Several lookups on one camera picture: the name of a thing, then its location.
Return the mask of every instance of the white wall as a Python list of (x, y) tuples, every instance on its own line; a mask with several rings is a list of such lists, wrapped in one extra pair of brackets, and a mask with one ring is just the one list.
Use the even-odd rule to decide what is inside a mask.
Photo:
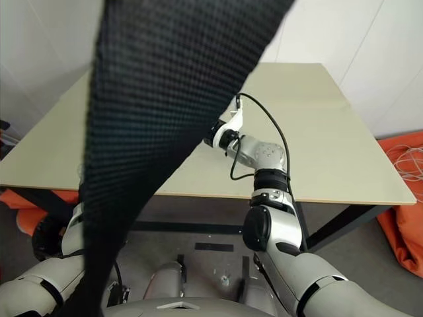
[(322, 63), (374, 135), (423, 129), (423, 1), (297, 0), (264, 62)]
[(87, 69), (101, 0), (0, 1), (0, 117), (26, 134)]
[[(102, 0), (0, 1), (0, 116), (23, 136), (87, 69)], [(376, 136), (423, 129), (423, 0), (297, 0), (264, 62), (322, 63)]]

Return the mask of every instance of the table leg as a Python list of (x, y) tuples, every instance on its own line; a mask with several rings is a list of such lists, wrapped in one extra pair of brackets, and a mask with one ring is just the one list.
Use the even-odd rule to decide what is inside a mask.
[(64, 224), (67, 224), (72, 218), (74, 206), (62, 200), (51, 190), (20, 187), (8, 188)]
[(351, 205), (307, 239), (310, 252), (340, 238), (388, 210), (386, 205)]

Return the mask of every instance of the beige table top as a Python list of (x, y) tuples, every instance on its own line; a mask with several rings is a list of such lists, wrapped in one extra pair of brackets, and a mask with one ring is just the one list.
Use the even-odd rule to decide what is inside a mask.
[[(76, 190), (82, 162), (87, 83), (84, 75), (0, 162), (0, 184)], [(284, 131), (298, 201), (411, 205), (416, 198), (320, 64), (260, 64), (243, 89), (261, 101)], [(281, 143), (252, 102), (241, 130)], [(229, 178), (223, 151), (197, 146), (157, 194), (249, 198), (252, 178)], [(241, 165), (235, 175), (251, 172)]]

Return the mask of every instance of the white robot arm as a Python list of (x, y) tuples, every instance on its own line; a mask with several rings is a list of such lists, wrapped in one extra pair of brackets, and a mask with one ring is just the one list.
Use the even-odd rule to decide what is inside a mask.
[(73, 210), (61, 241), (61, 258), (48, 258), (0, 287), (0, 316), (48, 316), (59, 310), (84, 275), (82, 208)]
[(371, 297), (321, 257), (300, 251), (302, 231), (289, 192), (285, 149), (239, 136), (230, 124), (218, 125), (209, 136), (213, 142), (206, 143), (254, 168), (243, 238), (287, 312), (307, 317), (408, 316)]

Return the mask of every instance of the black table frame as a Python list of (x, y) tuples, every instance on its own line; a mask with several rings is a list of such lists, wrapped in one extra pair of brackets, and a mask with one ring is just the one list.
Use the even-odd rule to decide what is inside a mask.
[[(67, 223), (72, 217), (73, 205), (66, 203), (51, 190), (10, 187), (15, 193), (35, 204), (49, 214)], [(297, 215), (303, 229), (305, 251), (314, 252), (319, 248), (367, 223), (378, 214), (391, 208), (390, 205), (350, 205), (339, 215), (313, 234), (309, 234), (300, 203), (296, 203)], [(191, 232), (208, 234), (242, 234), (243, 225), (216, 225), (207, 223), (166, 223), (155, 221), (136, 221), (132, 230), (161, 232)]]

